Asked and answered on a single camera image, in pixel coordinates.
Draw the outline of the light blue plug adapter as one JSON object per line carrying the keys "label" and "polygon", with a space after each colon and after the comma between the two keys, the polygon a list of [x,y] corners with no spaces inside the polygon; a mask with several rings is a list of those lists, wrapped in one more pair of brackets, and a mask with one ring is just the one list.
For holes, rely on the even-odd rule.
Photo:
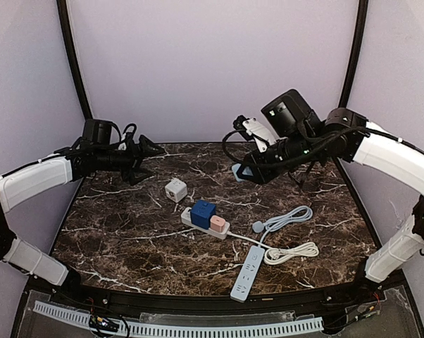
{"label": "light blue plug adapter", "polygon": [[243,182],[249,178],[254,177],[250,167],[242,166],[241,164],[236,163],[231,168],[237,182]]}

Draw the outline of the white cube socket adapter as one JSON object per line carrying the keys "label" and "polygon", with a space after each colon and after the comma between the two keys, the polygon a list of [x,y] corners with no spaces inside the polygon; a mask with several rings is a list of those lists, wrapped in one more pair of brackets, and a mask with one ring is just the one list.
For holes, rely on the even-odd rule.
{"label": "white cube socket adapter", "polygon": [[187,196],[187,184],[177,178],[173,178],[165,186],[166,196],[175,203],[180,202]]}

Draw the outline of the pink plug adapter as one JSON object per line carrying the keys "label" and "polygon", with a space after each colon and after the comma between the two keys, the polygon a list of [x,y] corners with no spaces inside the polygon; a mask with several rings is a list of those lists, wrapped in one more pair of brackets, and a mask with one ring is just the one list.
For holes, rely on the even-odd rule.
{"label": "pink plug adapter", "polygon": [[213,215],[210,218],[210,229],[214,232],[224,233],[226,228],[226,220],[220,216]]}

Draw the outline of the blue cube socket adapter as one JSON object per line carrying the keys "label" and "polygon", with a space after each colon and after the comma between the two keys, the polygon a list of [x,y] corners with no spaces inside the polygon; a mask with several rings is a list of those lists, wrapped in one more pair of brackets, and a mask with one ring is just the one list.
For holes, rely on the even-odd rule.
{"label": "blue cube socket adapter", "polygon": [[216,205],[204,200],[198,200],[190,210],[193,225],[208,230],[210,218],[216,214]]}

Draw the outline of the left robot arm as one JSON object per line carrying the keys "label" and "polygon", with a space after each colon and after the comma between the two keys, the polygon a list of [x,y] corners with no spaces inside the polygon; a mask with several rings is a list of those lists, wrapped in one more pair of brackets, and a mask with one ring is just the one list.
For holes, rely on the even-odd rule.
{"label": "left robot arm", "polygon": [[113,143],[111,134],[116,130],[118,126],[111,121],[88,119],[72,146],[0,175],[0,261],[56,287],[66,287],[79,279],[75,270],[13,232],[6,214],[45,191],[97,172],[118,172],[123,182],[130,185],[151,177],[142,162],[164,154],[164,149],[144,135],[135,139],[134,123],[118,131],[118,141]]}

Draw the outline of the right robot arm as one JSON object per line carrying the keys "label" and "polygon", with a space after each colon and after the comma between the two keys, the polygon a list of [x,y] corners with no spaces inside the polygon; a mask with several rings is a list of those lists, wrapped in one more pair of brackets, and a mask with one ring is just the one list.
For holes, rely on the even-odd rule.
{"label": "right robot arm", "polygon": [[420,196],[400,230],[366,259],[363,280],[380,284],[424,248],[424,151],[346,108],[336,108],[321,120],[295,89],[272,100],[261,112],[270,128],[243,115],[233,122],[234,129],[257,146],[244,157],[237,170],[239,178],[265,184],[283,170],[325,163],[329,158],[376,169]]}

